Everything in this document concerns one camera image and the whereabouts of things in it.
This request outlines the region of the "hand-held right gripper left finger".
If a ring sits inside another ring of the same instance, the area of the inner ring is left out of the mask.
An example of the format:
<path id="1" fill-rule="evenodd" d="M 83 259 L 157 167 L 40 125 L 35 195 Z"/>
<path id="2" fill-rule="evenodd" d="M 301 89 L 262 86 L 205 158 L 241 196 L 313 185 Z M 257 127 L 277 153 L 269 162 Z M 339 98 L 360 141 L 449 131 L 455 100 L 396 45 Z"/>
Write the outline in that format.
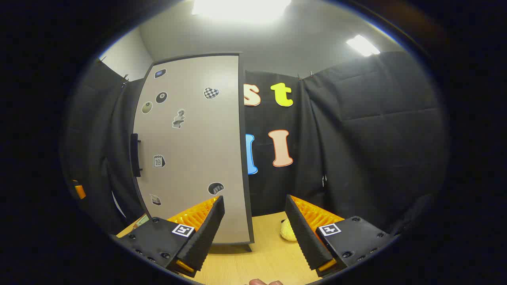
<path id="1" fill-rule="evenodd" d="M 163 269 L 194 277 L 202 269 L 225 214 L 222 196 L 212 197 L 169 219 L 149 218 L 112 240 Z"/>

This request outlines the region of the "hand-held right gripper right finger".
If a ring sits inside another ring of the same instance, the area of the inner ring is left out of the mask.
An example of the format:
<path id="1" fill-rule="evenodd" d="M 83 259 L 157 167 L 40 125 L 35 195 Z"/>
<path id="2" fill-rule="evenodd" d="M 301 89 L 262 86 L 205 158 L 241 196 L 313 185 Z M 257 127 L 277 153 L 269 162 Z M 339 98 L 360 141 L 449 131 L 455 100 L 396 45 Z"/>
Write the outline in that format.
<path id="1" fill-rule="evenodd" d="M 341 218 L 291 195 L 285 213 L 306 262 L 319 277 L 353 267 L 395 240 L 364 218 Z"/>

